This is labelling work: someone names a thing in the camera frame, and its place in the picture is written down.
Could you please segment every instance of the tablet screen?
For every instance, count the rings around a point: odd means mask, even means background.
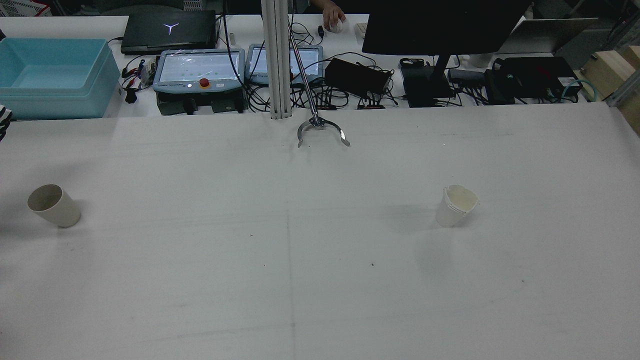
[[[238,68],[238,53],[231,52],[231,58]],[[160,82],[197,81],[207,78],[210,81],[235,79],[236,73],[231,67],[228,53],[184,53],[168,55],[164,59]]]
[[[304,66],[309,66],[306,69],[306,73],[308,75],[318,75],[318,66],[320,64],[316,63],[318,59],[318,50],[317,49],[299,49],[300,58],[302,59],[302,64]],[[291,72],[295,75],[300,72],[300,68],[298,67],[298,62],[296,61],[296,56],[293,53],[293,50],[290,51],[291,57],[289,58],[289,65],[291,66]],[[249,73],[253,75],[264,75],[267,74],[267,54],[265,53],[265,48],[262,48],[260,51],[260,47],[254,47],[253,53],[251,54],[251,63],[249,64]]]

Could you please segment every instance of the laptop logo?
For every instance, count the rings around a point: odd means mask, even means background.
[[[169,35],[171,35],[171,29],[173,29],[173,27],[176,26],[176,25],[180,25],[180,23],[178,22],[178,23],[173,24],[173,25],[167,25],[167,24],[163,24],[163,25],[166,26],[167,28],[169,28]]]

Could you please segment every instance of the striped cloth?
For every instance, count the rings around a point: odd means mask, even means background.
[[[11,110],[0,105],[0,141],[2,141],[2,139],[6,135],[6,128],[9,127],[11,115]]]

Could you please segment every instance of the monitor screen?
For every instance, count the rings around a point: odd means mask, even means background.
[[[531,0],[372,0],[362,51],[390,55],[493,53]]]
[[[231,52],[231,58],[239,68],[239,53]],[[227,52],[218,53],[176,53],[164,59],[159,82],[197,81],[207,78],[209,81],[235,79],[236,73],[231,67]]]

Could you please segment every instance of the metal gripper claw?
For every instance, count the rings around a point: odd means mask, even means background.
[[[338,126],[336,123],[331,122],[329,120],[325,120],[318,116],[318,110],[316,107],[316,100],[314,99],[314,94],[309,87],[309,82],[307,81],[307,75],[305,74],[305,66],[302,64],[302,58],[300,58],[300,52],[298,51],[298,46],[296,45],[296,39],[293,37],[293,30],[291,29],[291,25],[289,26],[289,38],[291,39],[291,47],[293,48],[293,53],[296,55],[296,62],[298,63],[298,68],[300,69],[300,76],[302,77],[302,82],[305,84],[305,91],[307,93],[307,97],[309,99],[309,108],[311,109],[311,119],[303,122],[298,128],[298,147],[302,146],[302,132],[308,126],[313,127],[324,127],[325,124],[329,124],[336,129],[338,129],[338,133],[340,133],[340,141],[346,146],[350,146],[349,140],[344,135],[344,131]]]

